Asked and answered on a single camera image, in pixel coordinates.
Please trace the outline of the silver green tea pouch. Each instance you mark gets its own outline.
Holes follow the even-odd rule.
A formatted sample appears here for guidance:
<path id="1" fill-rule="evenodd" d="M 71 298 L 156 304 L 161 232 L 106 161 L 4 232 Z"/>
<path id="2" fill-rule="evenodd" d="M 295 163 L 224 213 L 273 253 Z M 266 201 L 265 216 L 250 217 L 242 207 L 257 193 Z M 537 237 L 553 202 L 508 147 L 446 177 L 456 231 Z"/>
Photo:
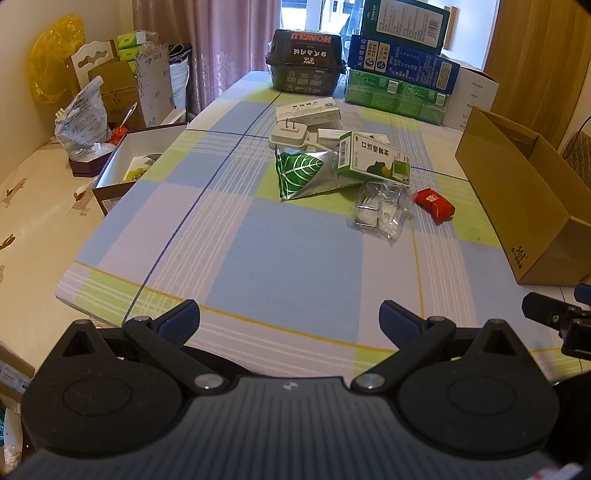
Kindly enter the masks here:
<path id="1" fill-rule="evenodd" d="M 274 150 L 274 168 L 281 201 L 290 201 L 360 185 L 339 175 L 338 154 L 332 150 Z"/>

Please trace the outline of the blue carton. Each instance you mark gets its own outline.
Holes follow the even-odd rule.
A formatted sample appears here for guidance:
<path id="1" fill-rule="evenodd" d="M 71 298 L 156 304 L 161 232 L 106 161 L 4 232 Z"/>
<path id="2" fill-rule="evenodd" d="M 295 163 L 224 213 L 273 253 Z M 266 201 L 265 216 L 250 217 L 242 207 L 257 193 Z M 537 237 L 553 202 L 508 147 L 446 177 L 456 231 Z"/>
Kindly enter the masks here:
<path id="1" fill-rule="evenodd" d="M 445 56 L 362 35 L 349 42 L 348 65 L 446 95 L 453 93 L 460 73 L 460 64 Z"/>

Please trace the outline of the long white medicine box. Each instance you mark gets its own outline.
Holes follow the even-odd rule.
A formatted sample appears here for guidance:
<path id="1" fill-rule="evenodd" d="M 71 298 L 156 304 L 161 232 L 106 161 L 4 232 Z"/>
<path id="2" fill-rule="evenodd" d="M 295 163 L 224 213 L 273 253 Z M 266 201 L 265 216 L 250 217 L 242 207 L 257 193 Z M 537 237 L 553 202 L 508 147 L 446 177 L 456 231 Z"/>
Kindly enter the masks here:
<path id="1" fill-rule="evenodd" d="M 318 144 L 335 150 L 339 147 L 339 139 L 346 133 L 349 133 L 349 130 L 319 128 L 317 131 Z M 362 132 L 362 135 L 368 136 L 385 144 L 390 143 L 389 137 L 384 134 Z"/>

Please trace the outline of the green shrink-wrapped cartons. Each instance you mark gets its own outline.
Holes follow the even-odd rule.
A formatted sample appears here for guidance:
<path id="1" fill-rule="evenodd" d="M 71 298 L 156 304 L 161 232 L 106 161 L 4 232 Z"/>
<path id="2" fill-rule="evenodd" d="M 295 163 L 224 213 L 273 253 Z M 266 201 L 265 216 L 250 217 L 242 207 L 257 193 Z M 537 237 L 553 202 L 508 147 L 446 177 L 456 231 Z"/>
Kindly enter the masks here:
<path id="1" fill-rule="evenodd" d="M 349 69 L 346 103 L 377 109 L 427 123 L 441 125 L 450 96 L 409 82 Z"/>

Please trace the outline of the quilted brown chair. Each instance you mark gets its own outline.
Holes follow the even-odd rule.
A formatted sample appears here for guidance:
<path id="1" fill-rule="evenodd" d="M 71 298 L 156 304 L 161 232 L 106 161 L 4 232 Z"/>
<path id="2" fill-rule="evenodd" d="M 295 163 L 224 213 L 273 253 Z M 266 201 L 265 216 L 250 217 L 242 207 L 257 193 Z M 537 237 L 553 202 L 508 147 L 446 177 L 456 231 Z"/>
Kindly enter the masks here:
<path id="1" fill-rule="evenodd" d="M 585 132 L 573 133 L 561 156 L 583 183 L 591 188 L 591 138 Z"/>

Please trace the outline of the brown cardboard box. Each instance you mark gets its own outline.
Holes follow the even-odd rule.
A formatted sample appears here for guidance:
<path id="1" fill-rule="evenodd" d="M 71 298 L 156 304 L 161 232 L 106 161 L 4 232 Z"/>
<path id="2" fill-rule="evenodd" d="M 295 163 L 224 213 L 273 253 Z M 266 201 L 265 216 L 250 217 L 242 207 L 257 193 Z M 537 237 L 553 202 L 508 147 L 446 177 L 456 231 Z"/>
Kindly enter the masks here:
<path id="1" fill-rule="evenodd" d="M 540 134 L 473 108 L 455 157 L 520 284 L 590 278 L 590 190 Z"/>

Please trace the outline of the dark green carton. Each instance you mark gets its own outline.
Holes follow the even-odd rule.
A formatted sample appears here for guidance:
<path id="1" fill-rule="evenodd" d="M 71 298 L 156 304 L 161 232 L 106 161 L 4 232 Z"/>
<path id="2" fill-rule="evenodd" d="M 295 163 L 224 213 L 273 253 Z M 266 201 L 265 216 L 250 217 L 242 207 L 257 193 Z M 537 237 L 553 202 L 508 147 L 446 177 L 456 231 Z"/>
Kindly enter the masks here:
<path id="1" fill-rule="evenodd" d="M 450 13 L 423 1 L 367 0 L 361 34 L 439 55 Z"/>

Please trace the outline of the white carton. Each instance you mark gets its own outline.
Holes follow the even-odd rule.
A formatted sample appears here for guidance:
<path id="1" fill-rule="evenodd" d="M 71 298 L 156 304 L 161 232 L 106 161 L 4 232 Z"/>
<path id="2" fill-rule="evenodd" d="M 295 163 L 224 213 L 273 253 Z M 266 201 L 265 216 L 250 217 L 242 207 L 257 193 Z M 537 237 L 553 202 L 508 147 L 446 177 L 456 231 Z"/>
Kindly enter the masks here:
<path id="1" fill-rule="evenodd" d="M 456 63 L 460 65 L 460 71 L 442 124 L 463 131 L 473 107 L 491 109 L 499 83 L 469 63 L 461 60 L 456 60 Z"/>

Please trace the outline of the open white gift box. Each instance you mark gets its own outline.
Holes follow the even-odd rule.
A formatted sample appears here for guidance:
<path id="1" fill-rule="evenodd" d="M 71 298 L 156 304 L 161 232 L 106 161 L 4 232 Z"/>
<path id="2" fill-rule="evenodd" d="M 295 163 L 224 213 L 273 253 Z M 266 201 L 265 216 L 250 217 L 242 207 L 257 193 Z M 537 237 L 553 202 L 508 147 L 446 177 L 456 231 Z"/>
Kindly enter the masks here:
<path id="1" fill-rule="evenodd" d="M 119 142 L 93 186 L 104 216 L 184 130 L 184 124 L 160 126 L 128 133 Z"/>

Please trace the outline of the white green tablet box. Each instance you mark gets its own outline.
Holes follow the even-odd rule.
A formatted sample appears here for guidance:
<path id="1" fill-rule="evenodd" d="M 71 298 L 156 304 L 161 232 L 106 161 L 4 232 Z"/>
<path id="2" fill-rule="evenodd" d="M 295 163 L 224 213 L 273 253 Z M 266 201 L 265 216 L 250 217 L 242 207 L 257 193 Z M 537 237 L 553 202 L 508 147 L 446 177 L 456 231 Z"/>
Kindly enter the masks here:
<path id="1" fill-rule="evenodd" d="M 341 110 L 332 97 L 312 99 L 276 108 L 276 121 L 283 123 L 294 122 L 315 126 L 338 122 L 341 118 Z"/>

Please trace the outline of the printed plastic bag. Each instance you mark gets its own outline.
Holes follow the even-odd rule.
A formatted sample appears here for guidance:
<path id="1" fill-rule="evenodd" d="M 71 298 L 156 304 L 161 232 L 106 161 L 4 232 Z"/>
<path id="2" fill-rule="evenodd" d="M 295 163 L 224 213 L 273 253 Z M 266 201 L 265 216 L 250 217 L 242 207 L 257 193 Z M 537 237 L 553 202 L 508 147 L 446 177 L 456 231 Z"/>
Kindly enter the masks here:
<path id="1" fill-rule="evenodd" d="M 70 160 L 88 162 L 110 140 L 102 85 L 93 78 L 55 119 L 54 136 Z"/>

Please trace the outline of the white power adapter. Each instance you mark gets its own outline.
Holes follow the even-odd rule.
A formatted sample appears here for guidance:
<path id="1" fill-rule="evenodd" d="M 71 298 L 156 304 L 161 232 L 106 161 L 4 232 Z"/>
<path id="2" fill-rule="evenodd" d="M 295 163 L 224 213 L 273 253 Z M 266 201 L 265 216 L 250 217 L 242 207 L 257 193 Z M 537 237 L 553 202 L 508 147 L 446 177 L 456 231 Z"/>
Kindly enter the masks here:
<path id="1" fill-rule="evenodd" d="M 269 137 L 270 149 L 303 148 L 308 139 L 308 126 L 290 120 L 276 122 Z"/>

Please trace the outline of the clear plastic blister pack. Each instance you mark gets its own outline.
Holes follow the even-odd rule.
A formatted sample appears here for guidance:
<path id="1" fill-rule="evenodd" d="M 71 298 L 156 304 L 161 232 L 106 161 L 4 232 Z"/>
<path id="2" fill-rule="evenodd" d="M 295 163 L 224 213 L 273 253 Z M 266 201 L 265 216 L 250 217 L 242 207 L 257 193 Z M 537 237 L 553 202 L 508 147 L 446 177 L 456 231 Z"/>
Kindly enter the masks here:
<path id="1" fill-rule="evenodd" d="M 404 186 L 366 182 L 361 187 L 349 216 L 349 227 L 397 242 L 410 214 L 411 195 Z"/>

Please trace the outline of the checked pastel tablecloth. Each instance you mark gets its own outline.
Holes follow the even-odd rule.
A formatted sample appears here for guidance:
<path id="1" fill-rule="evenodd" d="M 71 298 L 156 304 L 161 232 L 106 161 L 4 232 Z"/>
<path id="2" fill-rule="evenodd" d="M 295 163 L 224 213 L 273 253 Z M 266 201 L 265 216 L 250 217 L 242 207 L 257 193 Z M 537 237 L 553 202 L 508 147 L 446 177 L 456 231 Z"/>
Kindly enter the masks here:
<path id="1" fill-rule="evenodd" d="M 395 300 L 460 326 L 508 321 L 543 372 L 585 372 L 556 332 L 524 318 L 518 284 L 446 127 L 342 104 L 342 124 L 411 156 L 412 187 L 456 208 L 436 224 L 413 208 L 390 242 L 349 224 L 356 189 L 281 201 L 269 146 L 294 96 L 252 72 L 195 118 L 106 215 L 65 271 L 59 300 L 111 324 L 200 306 L 198 348 L 276 376 L 353 378 L 394 352 L 378 320 Z"/>

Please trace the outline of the pink curtain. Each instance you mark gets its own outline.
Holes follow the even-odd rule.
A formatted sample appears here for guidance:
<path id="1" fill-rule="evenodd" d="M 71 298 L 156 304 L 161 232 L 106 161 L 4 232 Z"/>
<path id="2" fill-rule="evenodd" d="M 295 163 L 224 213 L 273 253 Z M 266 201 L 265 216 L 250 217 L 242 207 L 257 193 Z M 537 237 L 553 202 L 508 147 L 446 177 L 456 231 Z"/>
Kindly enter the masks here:
<path id="1" fill-rule="evenodd" d="M 134 1 L 133 22 L 166 44 L 189 44 L 188 110 L 198 114 L 252 71 L 280 28 L 276 0 Z"/>

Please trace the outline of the black food container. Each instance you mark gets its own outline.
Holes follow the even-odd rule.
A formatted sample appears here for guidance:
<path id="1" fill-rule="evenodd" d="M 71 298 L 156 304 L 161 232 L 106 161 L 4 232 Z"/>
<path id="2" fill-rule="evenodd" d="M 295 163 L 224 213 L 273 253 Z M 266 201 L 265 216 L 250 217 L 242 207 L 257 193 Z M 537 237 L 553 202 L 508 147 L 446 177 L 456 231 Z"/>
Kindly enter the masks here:
<path id="1" fill-rule="evenodd" d="M 346 73 L 342 37 L 276 29 L 266 53 L 273 88 L 280 92 L 332 96 Z"/>

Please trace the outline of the red snack packet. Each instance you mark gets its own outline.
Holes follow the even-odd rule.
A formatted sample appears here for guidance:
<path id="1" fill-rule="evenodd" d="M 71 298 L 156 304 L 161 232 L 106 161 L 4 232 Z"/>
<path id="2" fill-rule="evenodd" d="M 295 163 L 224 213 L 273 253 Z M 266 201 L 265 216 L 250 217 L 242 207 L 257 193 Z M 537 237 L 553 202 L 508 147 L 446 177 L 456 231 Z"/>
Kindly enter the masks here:
<path id="1" fill-rule="evenodd" d="M 441 194 L 426 188 L 413 195 L 414 202 L 428 212 L 437 225 L 451 220 L 455 215 L 455 206 Z"/>

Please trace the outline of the green white medicine box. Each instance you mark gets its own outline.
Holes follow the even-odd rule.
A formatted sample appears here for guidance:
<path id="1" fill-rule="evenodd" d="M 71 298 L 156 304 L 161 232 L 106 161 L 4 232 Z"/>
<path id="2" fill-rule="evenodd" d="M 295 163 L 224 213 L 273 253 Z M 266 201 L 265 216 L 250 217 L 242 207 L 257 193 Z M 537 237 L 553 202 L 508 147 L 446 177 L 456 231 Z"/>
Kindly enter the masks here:
<path id="1" fill-rule="evenodd" d="M 339 139 L 337 172 L 356 180 L 411 184 L 411 156 L 369 135 L 349 131 Z"/>

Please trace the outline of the yellow plastic bag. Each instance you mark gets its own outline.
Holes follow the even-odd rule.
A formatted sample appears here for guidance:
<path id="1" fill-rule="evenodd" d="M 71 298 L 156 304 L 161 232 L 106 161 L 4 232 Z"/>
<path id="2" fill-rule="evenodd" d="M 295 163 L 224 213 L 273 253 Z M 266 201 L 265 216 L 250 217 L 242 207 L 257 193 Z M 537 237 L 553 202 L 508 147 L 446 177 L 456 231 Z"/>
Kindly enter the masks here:
<path id="1" fill-rule="evenodd" d="M 83 20 L 68 14 L 53 22 L 34 42 L 27 58 L 34 100 L 55 104 L 69 90 L 65 62 L 85 43 Z"/>

